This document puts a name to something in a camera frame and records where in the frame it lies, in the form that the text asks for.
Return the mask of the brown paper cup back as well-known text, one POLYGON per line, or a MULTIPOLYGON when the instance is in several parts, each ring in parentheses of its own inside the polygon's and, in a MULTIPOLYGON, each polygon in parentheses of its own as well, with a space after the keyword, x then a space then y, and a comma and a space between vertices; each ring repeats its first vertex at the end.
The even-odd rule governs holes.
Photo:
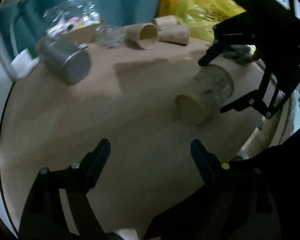
POLYGON ((167 26, 169 27, 171 25, 177 25, 178 20, 174 15, 167 15, 167 16, 154 18, 152 20, 152 23, 156 25, 158 31, 161 31, 167 26))

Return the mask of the plain brown paper cup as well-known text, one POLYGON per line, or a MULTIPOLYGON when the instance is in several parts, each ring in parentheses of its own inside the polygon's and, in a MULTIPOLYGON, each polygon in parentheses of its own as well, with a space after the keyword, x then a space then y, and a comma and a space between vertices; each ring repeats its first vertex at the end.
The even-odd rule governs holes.
POLYGON ((126 41, 140 49, 151 49, 158 41, 157 27, 152 23, 130 25, 126 30, 126 41))

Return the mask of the clear patterned glass cup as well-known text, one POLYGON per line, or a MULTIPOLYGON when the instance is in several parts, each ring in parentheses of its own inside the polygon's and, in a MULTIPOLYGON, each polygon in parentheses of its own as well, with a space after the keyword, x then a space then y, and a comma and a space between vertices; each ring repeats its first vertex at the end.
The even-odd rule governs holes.
POLYGON ((96 43, 106 48, 116 48, 125 42, 126 29, 116 25, 101 25, 96 29, 96 43))

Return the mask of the grey knitted glove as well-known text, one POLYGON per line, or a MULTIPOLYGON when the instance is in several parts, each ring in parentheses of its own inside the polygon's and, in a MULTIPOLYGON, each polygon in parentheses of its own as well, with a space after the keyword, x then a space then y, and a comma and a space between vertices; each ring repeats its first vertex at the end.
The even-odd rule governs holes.
POLYGON ((244 66, 254 61, 254 53, 255 51, 249 45, 231 45, 223 52, 223 56, 244 66))

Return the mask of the yellow plastic shopping bag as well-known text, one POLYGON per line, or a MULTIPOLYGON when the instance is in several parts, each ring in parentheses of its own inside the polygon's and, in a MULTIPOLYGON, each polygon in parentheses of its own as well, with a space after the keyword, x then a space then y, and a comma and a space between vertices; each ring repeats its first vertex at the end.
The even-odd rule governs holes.
POLYGON ((189 27, 192 37, 212 42, 213 26, 243 12, 232 0, 179 0, 175 16, 189 27))

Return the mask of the teal curtain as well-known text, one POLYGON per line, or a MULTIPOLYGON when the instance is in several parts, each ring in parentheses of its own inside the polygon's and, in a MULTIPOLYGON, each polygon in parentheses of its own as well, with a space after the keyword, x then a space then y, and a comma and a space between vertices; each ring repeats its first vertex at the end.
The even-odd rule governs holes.
MULTIPOLYGON (((33 54, 37 41, 45 34, 43 16, 47 9, 68 0, 26 0, 17 6, 0 10, 0 32, 10 57, 10 20, 17 11, 20 18, 14 25, 19 51, 27 48, 33 54)), ((109 25, 131 25, 151 21, 157 14, 159 0, 90 0, 98 4, 101 17, 109 25)))

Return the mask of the cardboard box of plush toys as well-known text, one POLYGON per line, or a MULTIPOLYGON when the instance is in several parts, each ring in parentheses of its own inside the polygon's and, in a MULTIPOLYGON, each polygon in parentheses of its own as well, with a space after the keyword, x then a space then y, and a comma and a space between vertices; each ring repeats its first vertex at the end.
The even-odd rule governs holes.
POLYGON ((105 25, 105 21, 101 20, 100 23, 91 22, 86 24, 77 24, 69 30, 69 25, 59 24, 47 30, 47 36, 50 38, 61 37, 69 42, 80 45, 83 43, 93 43, 97 38, 97 30, 105 25))

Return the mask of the grey steel thermos bottle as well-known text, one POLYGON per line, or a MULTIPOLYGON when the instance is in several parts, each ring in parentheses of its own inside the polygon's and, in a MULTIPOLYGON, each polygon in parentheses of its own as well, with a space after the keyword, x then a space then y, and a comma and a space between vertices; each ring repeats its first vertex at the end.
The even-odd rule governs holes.
POLYGON ((86 50, 62 37, 42 37, 36 53, 48 70, 67 85, 75 85, 90 72, 91 59, 86 50))

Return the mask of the clear plastic bag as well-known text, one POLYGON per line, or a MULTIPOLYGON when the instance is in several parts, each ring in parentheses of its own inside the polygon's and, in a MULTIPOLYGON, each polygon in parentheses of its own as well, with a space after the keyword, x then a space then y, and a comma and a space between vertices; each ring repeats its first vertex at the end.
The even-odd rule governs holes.
POLYGON ((48 36, 69 33, 81 27, 102 22, 97 1, 68 0, 44 12, 43 20, 48 36))

